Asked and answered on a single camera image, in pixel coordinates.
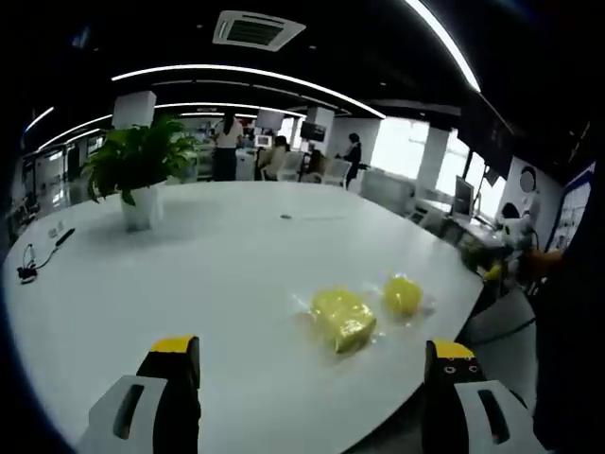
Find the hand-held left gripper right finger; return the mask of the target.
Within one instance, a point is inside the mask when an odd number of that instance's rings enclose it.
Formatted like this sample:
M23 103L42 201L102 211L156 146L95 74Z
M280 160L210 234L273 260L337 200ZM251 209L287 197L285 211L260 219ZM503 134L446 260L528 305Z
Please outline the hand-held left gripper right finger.
M426 453L545 453L525 402L489 380L475 354L449 340L429 340L424 367Z

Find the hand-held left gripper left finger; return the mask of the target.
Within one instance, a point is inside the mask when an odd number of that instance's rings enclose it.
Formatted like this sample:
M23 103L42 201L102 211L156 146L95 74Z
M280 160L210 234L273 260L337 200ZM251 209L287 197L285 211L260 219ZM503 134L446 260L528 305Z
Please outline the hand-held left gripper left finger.
M92 406L77 452L197 453L199 388L199 338L155 342Z

